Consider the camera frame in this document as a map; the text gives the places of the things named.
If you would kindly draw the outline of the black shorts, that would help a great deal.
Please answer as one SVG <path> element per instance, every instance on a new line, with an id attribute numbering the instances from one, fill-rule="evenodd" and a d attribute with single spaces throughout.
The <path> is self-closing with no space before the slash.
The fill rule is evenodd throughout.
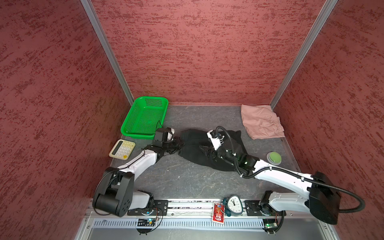
<path id="1" fill-rule="evenodd" d="M 188 129 L 181 132 L 184 145 L 178 155 L 194 164 L 212 168 L 222 172 L 234 172 L 233 159 L 220 158 L 215 151 L 207 132 Z"/>

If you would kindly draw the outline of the pink shorts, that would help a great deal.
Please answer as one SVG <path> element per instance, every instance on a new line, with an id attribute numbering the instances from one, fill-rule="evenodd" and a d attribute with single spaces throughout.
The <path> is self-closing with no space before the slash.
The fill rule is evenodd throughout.
<path id="1" fill-rule="evenodd" d="M 280 118 L 269 105 L 242 105 L 241 118 L 247 134 L 253 140 L 285 137 Z"/>

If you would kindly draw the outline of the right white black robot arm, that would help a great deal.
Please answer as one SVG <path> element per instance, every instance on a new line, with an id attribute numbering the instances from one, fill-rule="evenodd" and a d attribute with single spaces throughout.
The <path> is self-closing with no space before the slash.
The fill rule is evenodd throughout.
<path id="1" fill-rule="evenodd" d="M 337 224 L 341 195 L 324 174 L 293 172 L 243 152 L 232 153 L 223 148 L 210 149 L 206 156 L 209 167 L 213 169 L 237 172 L 241 178 L 268 181 L 290 190 L 287 194 L 265 191 L 257 206 L 263 215 L 303 212 L 327 224 Z"/>

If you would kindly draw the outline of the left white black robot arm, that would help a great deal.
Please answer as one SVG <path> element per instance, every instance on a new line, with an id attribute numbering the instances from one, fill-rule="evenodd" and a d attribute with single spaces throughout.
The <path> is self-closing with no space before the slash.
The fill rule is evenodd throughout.
<path id="1" fill-rule="evenodd" d="M 153 141 L 133 160 L 117 168 L 109 167 L 96 188 L 92 206 L 97 214 L 123 217 L 130 210 L 154 208 L 154 197 L 145 191 L 136 191 L 135 180 L 166 153 L 178 152 L 184 143 L 180 138 Z"/>

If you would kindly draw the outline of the green plastic basket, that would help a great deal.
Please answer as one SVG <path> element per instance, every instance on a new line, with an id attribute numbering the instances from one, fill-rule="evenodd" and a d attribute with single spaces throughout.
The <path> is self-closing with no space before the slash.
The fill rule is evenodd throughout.
<path id="1" fill-rule="evenodd" d="M 169 100 L 163 97 L 137 98 L 121 126 L 122 135 L 152 140 L 156 130 L 164 123 L 168 106 Z"/>

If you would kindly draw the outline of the beige yellow calculator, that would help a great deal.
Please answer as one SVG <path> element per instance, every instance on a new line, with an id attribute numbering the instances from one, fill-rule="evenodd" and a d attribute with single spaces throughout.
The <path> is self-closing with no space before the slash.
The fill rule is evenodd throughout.
<path id="1" fill-rule="evenodd" d="M 127 140 L 118 140 L 109 152 L 109 157 L 119 160 L 127 160 L 133 152 L 136 143 Z"/>

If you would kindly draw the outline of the white teal alarm clock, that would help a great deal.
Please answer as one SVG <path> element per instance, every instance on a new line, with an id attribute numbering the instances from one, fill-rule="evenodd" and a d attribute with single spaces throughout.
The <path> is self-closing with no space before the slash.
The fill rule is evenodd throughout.
<path id="1" fill-rule="evenodd" d="M 243 214 L 244 208 L 239 196 L 233 195 L 223 199 L 225 206 L 224 214 L 227 217 L 239 217 Z"/>

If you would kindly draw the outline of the small circuit board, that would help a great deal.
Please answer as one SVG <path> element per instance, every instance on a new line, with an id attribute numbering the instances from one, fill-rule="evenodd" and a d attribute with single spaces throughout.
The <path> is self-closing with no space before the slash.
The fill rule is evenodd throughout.
<path id="1" fill-rule="evenodd" d="M 266 232 L 273 232 L 279 228 L 279 224 L 275 219 L 263 219 L 263 230 Z"/>
<path id="2" fill-rule="evenodd" d="M 154 228 L 157 225 L 156 219 L 138 219 L 137 227 L 138 228 Z"/>

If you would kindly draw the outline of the left small circuit board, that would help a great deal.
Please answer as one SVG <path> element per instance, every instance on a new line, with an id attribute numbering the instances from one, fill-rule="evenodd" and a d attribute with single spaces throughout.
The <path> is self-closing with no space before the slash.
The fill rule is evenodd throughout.
<path id="1" fill-rule="evenodd" d="M 154 228 L 157 225 L 156 219 L 138 219 L 137 227 L 138 228 Z"/>

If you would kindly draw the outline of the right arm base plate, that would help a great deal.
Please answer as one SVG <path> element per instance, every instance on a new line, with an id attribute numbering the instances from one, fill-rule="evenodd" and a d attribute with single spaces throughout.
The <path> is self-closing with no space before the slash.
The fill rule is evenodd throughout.
<path id="1" fill-rule="evenodd" d="M 287 215 L 285 211 L 277 212 L 269 204 L 260 204 L 258 200 L 245 200 L 244 209 L 247 216 L 281 217 Z"/>

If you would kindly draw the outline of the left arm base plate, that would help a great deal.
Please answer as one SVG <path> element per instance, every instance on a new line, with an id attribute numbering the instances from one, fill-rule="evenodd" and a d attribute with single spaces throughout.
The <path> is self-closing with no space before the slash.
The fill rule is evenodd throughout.
<path id="1" fill-rule="evenodd" d="M 147 209 L 133 209 L 127 212 L 127 216 L 166 216 L 168 212 L 169 200 L 154 200 L 149 203 Z"/>

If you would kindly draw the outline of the aluminium front rail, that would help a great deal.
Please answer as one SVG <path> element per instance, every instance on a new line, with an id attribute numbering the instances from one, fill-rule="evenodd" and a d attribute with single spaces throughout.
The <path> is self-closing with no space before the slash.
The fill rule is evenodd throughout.
<path id="1" fill-rule="evenodd" d="M 214 202 L 219 199 L 169 200 L 166 216 L 127 216 L 97 214 L 89 206 L 75 236 L 77 240 L 338 240 L 335 227 L 310 214 L 286 212 L 286 216 L 226 217 L 224 224 L 212 221 Z M 156 219 L 154 228 L 138 228 L 138 219 Z M 263 219 L 275 219 L 279 228 L 263 230 Z"/>

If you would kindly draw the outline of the left aluminium corner post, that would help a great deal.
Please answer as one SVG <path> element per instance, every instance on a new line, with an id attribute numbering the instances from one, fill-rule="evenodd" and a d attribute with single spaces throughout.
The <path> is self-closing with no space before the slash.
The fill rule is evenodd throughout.
<path id="1" fill-rule="evenodd" d="M 114 73 L 122 87 L 122 90 L 129 102 L 130 105 L 134 103 L 134 97 L 133 94 L 129 88 L 129 85 L 126 81 L 126 78 L 123 74 L 123 71 L 121 70 L 121 67 L 118 63 L 118 60 L 114 54 L 114 51 L 108 41 L 108 38 L 106 36 L 105 31 L 103 30 L 102 24 L 97 16 L 96 10 L 92 4 L 92 1 L 90 0 L 81 0 L 81 3 L 83 5 L 83 8 L 91 22 L 91 25 L 99 39 L 99 42 L 101 43 L 104 52 L 112 66 L 112 69 L 114 70 Z"/>

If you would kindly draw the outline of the aluminium corner post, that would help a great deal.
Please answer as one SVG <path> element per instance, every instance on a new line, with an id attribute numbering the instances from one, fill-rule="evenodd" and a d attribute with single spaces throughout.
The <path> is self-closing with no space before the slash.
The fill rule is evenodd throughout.
<path id="1" fill-rule="evenodd" d="M 114 54 L 114 51 L 108 41 L 108 38 L 106 36 L 105 31 L 103 30 L 102 24 L 97 16 L 96 10 L 92 4 L 92 1 L 90 0 L 81 0 L 81 3 L 83 5 L 83 8 L 91 22 L 91 25 L 99 39 L 99 42 L 101 43 L 104 52 L 112 66 L 112 69 L 114 70 L 114 73 L 122 87 L 122 90 L 129 102 L 130 105 L 134 103 L 134 97 L 133 94 L 129 88 L 129 85 L 126 81 L 126 78 L 123 74 L 123 71 L 121 70 L 121 67 L 118 63 L 118 60 Z"/>
<path id="2" fill-rule="evenodd" d="M 326 23 L 327 19 L 331 15 L 331 13 L 334 10 L 337 3 L 338 3 L 338 0 L 326 0 L 325 1 L 325 3 L 322 6 L 317 18 L 315 19 L 315 21 L 313 23 L 311 29 L 309 30 L 303 44 L 301 45 L 298 54 L 296 55 L 292 65 L 290 66 L 287 74 L 285 75 L 281 85 L 279 86 L 277 92 L 275 93 L 273 99 L 271 100 L 270 106 L 271 106 L 272 110 L 274 110 L 274 108 L 277 106 L 279 100 L 281 99 L 285 90 L 289 86 L 295 73 L 299 69 L 301 63 L 303 62 L 303 60 L 306 57 L 309 50 L 311 49 L 313 43 L 315 42 L 317 36 L 319 35 L 320 31 L 322 30 L 324 24 Z"/>

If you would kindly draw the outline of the right aluminium corner post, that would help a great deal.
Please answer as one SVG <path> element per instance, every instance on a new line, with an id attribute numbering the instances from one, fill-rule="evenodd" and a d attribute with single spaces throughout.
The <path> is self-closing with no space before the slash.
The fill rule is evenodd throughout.
<path id="1" fill-rule="evenodd" d="M 309 50 L 311 49 L 313 43 L 315 42 L 317 36 L 319 35 L 320 31 L 322 30 L 324 24 L 326 23 L 327 19 L 331 15 L 331 13 L 334 10 L 337 3 L 338 3 L 338 0 L 326 0 L 325 1 L 325 3 L 322 6 L 317 18 L 315 19 L 315 21 L 313 23 L 311 29 L 309 30 L 303 44 L 301 45 L 298 54 L 296 55 L 292 65 L 290 66 L 287 74 L 285 75 L 281 85 L 279 86 L 277 92 L 275 93 L 273 99 L 271 100 L 270 106 L 271 106 L 272 110 L 274 110 L 274 108 L 277 106 L 279 100 L 281 99 L 285 90 L 289 86 L 295 73 L 299 69 L 301 63 L 303 62 L 303 60 L 306 57 Z"/>

